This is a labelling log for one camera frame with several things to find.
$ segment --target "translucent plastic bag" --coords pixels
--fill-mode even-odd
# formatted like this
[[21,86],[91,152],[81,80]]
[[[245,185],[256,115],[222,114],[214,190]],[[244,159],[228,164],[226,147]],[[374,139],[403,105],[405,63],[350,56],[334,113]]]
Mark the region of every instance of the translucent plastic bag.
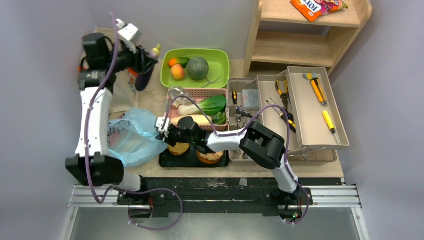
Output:
[[119,119],[108,123],[109,155],[122,161],[124,167],[149,162],[168,147],[157,140],[156,116],[148,110],[132,108]]

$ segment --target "pink basket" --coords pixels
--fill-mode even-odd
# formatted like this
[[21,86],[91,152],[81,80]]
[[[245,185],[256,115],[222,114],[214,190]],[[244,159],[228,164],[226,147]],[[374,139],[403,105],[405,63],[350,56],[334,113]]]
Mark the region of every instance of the pink basket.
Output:
[[[199,103],[200,101],[202,101],[203,99],[207,99],[209,97],[213,97],[213,96],[218,96],[218,95],[224,95],[225,97],[227,97],[227,89],[225,88],[184,88],[189,94],[191,94],[191,96],[196,100],[196,103]],[[167,96],[166,97],[168,99],[168,108],[171,104],[171,100],[170,97]],[[169,118],[175,118],[175,117],[179,117],[180,115],[178,115],[178,109],[176,107],[172,107],[171,111],[169,112]],[[201,129],[205,130],[205,131],[212,131],[212,126],[210,124],[208,125],[199,125]],[[226,119],[226,122],[224,125],[214,125],[215,129],[217,131],[227,131],[227,126],[228,126],[228,117]]]

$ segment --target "screwdriver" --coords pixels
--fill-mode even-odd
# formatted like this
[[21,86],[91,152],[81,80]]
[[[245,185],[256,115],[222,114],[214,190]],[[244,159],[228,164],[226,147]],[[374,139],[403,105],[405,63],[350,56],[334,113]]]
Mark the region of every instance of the screwdriver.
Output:
[[[277,108],[273,109],[279,114],[279,117],[284,120],[284,122],[286,121],[286,119],[284,118],[284,113],[282,113],[280,110],[278,110]],[[290,126],[290,129],[296,133],[296,124],[293,122],[293,120],[290,119],[290,117],[288,118],[288,125]]]
[[237,106],[237,92],[232,91],[232,103]]
[[337,134],[336,134],[336,128],[335,128],[335,127],[334,127],[334,125],[333,125],[333,122],[332,122],[332,120],[331,120],[331,117],[330,117],[330,115],[329,115],[329,112],[328,112],[328,111],[323,111],[323,112],[322,112],[322,115],[324,116],[324,120],[325,120],[325,122],[327,123],[328,128],[330,129],[331,133],[334,135],[334,138],[335,138],[335,140],[336,140],[337,144],[338,144],[338,145],[340,145],[340,140],[339,140],[339,138],[337,137]]
[[312,85],[313,91],[316,94],[316,97],[318,98],[318,101],[324,105],[327,106],[327,99],[326,96],[324,95],[323,89],[321,88],[320,85],[320,79],[319,78],[312,78],[312,80],[310,81],[310,84]]

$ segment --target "green plastic basket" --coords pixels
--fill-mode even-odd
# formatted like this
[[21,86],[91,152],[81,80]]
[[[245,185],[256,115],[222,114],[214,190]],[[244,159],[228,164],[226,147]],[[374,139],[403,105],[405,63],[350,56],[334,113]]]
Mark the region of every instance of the green plastic basket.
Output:
[[168,62],[172,58],[176,57],[202,57],[206,59],[209,64],[209,73],[207,79],[209,81],[219,80],[215,83],[208,85],[206,88],[221,89],[227,85],[228,79],[230,78],[230,59],[226,52],[218,49],[206,49],[206,48],[178,48],[170,50],[165,54],[162,62],[162,68],[160,71],[160,82],[165,87],[183,87],[183,88],[202,88],[208,81],[193,80],[187,74],[187,70],[184,69],[185,78],[182,80],[175,80],[171,75],[171,68],[168,66]]

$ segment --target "red chip bag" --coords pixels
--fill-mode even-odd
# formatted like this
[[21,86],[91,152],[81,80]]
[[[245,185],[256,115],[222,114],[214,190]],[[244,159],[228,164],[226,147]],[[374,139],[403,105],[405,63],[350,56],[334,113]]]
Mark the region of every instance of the red chip bag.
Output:
[[349,8],[342,0],[291,0],[291,4],[310,22],[319,16]]

